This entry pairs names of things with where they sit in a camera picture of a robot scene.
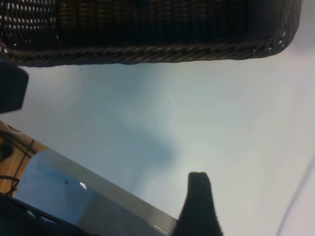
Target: white table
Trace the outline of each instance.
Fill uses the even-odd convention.
[[[0,119],[173,217],[205,171],[227,236],[272,236],[315,153],[315,2],[280,55],[26,68]]]

